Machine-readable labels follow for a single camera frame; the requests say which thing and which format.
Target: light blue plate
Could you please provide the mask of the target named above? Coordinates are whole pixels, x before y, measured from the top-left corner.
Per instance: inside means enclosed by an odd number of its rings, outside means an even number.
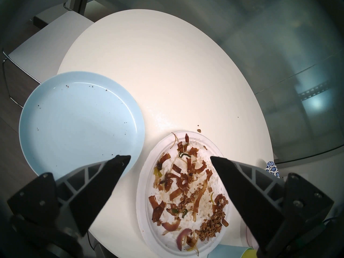
[[[134,98],[112,79],[67,72],[46,80],[29,96],[19,140],[38,175],[52,172],[57,180],[84,165],[131,155],[124,175],[141,153],[144,120]]]

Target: plate rim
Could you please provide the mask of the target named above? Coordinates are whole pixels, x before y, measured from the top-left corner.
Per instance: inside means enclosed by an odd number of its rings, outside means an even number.
[[[142,143],[141,143],[141,147],[139,148],[139,149],[140,149],[140,152],[138,153],[138,156],[137,156],[136,160],[133,162],[132,167],[131,167],[128,171],[126,171],[126,172],[124,171],[124,172],[123,172],[123,174],[122,174],[122,176],[121,176],[121,177],[123,177],[125,174],[127,174],[127,172],[129,172],[129,171],[135,166],[137,160],[139,159],[139,157],[140,157],[140,155],[141,155],[141,153],[142,153],[142,149],[143,149],[143,146],[144,146],[144,141],[145,141],[145,138],[146,138],[146,128],[145,128],[145,124],[144,124],[144,117],[143,117],[143,114],[142,114],[142,110],[141,110],[139,104],[137,103],[137,101],[135,100],[135,98],[130,94],[130,92],[127,91],[126,88],[124,88],[124,87],[123,87],[122,85],[120,85],[118,82],[116,82],[115,80],[113,80],[113,79],[111,79],[111,78],[109,78],[109,77],[107,77],[107,76],[104,76],[104,75],[101,75],[101,74],[98,74],[98,73],[94,73],[94,72],[90,72],[90,71],[68,71],[68,72],[63,72],[63,73],[60,73],[60,74],[56,74],[56,75],[50,77],[49,79],[45,80],[45,81],[42,82],[41,84],[39,84],[39,85],[33,90],[33,92],[29,95],[29,97],[28,97],[27,100],[25,101],[25,104],[24,104],[24,106],[23,106],[23,108],[22,108],[22,111],[21,111],[21,113],[20,113],[19,125],[18,125],[18,136],[19,136],[20,148],[21,148],[21,150],[22,150],[22,153],[23,153],[23,155],[24,155],[24,158],[25,158],[26,162],[28,163],[28,165],[30,166],[30,168],[32,169],[32,171],[33,171],[37,176],[39,176],[39,174],[36,172],[36,170],[33,168],[33,166],[31,165],[31,163],[29,162],[29,160],[28,160],[28,158],[27,158],[27,155],[26,155],[25,152],[23,151],[22,136],[21,136],[23,132],[22,132],[22,129],[21,129],[21,128],[22,128],[22,126],[23,126],[23,124],[22,124],[22,122],[23,122],[22,116],[23,116],[23,112],[24,112],[24,110],[25,110],[25,107],[28,107],[27,105],[28,105],[28,102],[30,101],[30,98],[34,97],[34,96],[35,96],[35,93],[37,93],[39,89],[42,89],[41,87],[44,87],[44,86],[48,85],[48,84],[49,84],[51,81],[53,81],[57,76],[69,75],[69,74],[87,74],[87,75],[100,76],[100,77],[102,77],[102,78],[104,78],[104,79],[108,79],[108,80],[114,82],[114,83],[115,83],[116,85],[118,85],[119,87],[121,87],[121,88],[129,95],[129,97],[132,98],[133,101],[135,102],[135,104],[136,104],[136,106],[137,106],[137,108],[138,108],[138,113],[139,113],[138,117],[141,119],[140,121],[142,122],[142,136],[141,136],[141,137],[142,137],[142,139],[141,139]]]

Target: chrome chair frame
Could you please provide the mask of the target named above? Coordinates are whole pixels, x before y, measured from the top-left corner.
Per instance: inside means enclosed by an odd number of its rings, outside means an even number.
[[[67,9],[68,11],[73,11],[72,9],[69,9],[67,6],[66,6],[66,3],[63,4],[63,7],[65,9]],[[33,79],[34,81],[36,81],[38,84],[41,84],[41,82],[39,82],[37,79],[35,79],[33,76],[31,76],[28,72],[26,72],[23,68],[21,68],[19,65],[17,65],[15,63],[15,61],[13,61],[4,51],[4,49],[2,48],[2,53],[3,55],[5,56],[5,60],[3,60],[2,62],[2,73],[3,73],[3,78],[4,78],[4,81],[5,81],[5,84],[6,84],[6,89],[7,89],[7,92],[8,92],[8,96],[10,97],[10,99],[12,101],[14,101],[17,105],[19,105],[21,108],[23,108],[23,106],[18,103],[15,99],[13,99],[11,97],[11,94],[10,94],[10,90],[8,89],[8,85],[7,85],[7,80],[6,80],[6,73],[5,73],[5,62],[7,60],[9,60],[10,62],[12,62],[12,64],[14,64],[16,67],[18,67],[22,72],[24,72],[27,76],[29,76],[31,79]]]

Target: white paper plate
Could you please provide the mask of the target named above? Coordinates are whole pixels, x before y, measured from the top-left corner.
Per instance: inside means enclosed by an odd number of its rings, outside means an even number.
[[[208,187],[212,187],[214,195],[213,199],[215,199],[216,195],[219,193],[222,193],[225,195],[225,197],[228,199],[229,204],[224,207],[224,212],[226,213],[226,221],[230,224],[229,216],[230,211],[233,207],[228,194],[226,192],[226,189],[219,178],[218,174],[216,173],[210,157],[211,156],[220,156],[223,157],[220,150],[206,137],[202,136],[202,134],[198,132],[191,132],[191,131],[180,131],[176,132],[179,141],[185,142],[185,133],[189,136],[189,143],[191,146],[196,147],[199,149],[198,152],[198,159],[196,163],[196,168],[200,168],[202,164],[202,160],[204,160],[207,164],[207,169],[212,170],[213,175],[210,178],[210,181],[208,182]],[[172,149],[170,147],[172,146],[175,138],[173,134],[167,136],[163,140],[161,140],[154,149],[150,152],[148,155],[147,160],[144,163],[144,166],[140,173],[139,183],[137,187],[137,194],[136,194],[136,214],[137,214],[137,220],[140,227],[140,232],[148,245],[148,247],[156,253],[158,256],[162,258],[169,258],[169,257],[197,257],[195,251],[185,251],[185,248],[188,248],[188,245],[185,245],[182,248],[182,251],[179,251],[176,244],[176,238],[178,234],[185,228],[191,228],[192,230],[200,228],[201,223],[203,222],[203,219],[208,219],[209,217],[207,214],[209,213],[210,216],[213,214],[212,212],[212,206],[211,203],[209,203],[210,200],[210,193],[207,190],[204,195],[202,196],[200,200],[200,207],[199,207],[199,213],[197,215],[197,221],[192,221],[191,212],[188,212],[188,214],[185,216],[184,219],[182,219],[180,226],[182,229],[180,231],[170,232],[166,234],[165,236],[162,236],[161,234],[165,231],[165,229],[162,226],[157,226],[156,223],[153,223],[152,221],[152,214],[153,209],[151,204],[149,203],[148,197],[155,195],[157,202],[160,203],[163,199],[164,202],[169,202],[168,194],[164,193],[163,191],[158,191],[158,189],[153,188],[153,182],[154,182],[154,175],[153,170],[157,163],[157,160],[159,160],[161,154],[163,152],[169,153],[171,155],[171,158],[164,162],[162,167],[162,174],[164,175],[166,170],[170,170],[171,165],[174,161],[174,158],[177,156],[177,142],[174,145]],[[179,166],[182,169],[182,172],[185,171],[186,173],[186,164],[176,159],[174,162],[177,166]],[[206,172],[205,170],[197,175],[199,179],[201,179],[202,183],[205,179]],[[190,196],[190,193],[193,192],[194,184],[197,185],[197,181],[192,183],[190,187],[190,191],[188,193],[188,196]],[[177,189],[175,181],[173,182],[170,192]],[[180,196],[173,200],[175,204],[179,204],[180,202]],[[174,217],[169,214],[166,211],[166,208],[161,215],[160,220],[162,222],[174,222]],[[201,242],[198,240],[197,247],[199,249],[199,255],[200,257],[206,256],[209,252],[211,252],[221,241],[225,230],[224,226],[222,226],[221,232],[216,234],[216,237],[210,238],[209,241],[205,240],[204,242]]]

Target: dark wooden floor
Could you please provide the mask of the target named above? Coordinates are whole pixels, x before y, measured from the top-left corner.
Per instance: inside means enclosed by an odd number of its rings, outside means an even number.
[[[28,21],[18,37],[0,47],[4,47],[9,54],[38,31]],[[0,71],[0,211],[9,216],[11,211],[7,206],[7,199],[33,180],[36,174],[26,162],[20,148],[18,128],[22,108],[9,98],[2,67]],[[11,96],[23,105],[37,84],[10,61],[5,62],[5,73]]]

